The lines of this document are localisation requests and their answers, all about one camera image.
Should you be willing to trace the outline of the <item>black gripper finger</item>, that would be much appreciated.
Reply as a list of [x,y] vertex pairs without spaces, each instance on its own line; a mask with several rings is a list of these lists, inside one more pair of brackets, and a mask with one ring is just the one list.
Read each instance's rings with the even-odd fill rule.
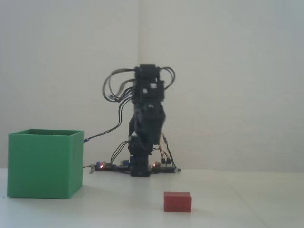
[[152,144],[158,144],[162,126],[165,121],[165,112],[161,104],[151,104],[148,106],[147,133]]
[[133,104],[134,114],[129,121],[129,138],[138,136],[144,141],[149,139],[148,130],[146,128],[148,108],[144,105]]

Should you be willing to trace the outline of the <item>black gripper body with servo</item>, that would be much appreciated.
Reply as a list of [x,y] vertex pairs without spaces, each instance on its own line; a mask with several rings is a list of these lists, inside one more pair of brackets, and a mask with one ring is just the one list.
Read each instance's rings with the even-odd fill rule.
[[162,102],[164,100],[164,81],[136,78],[133,83],[132,103]]

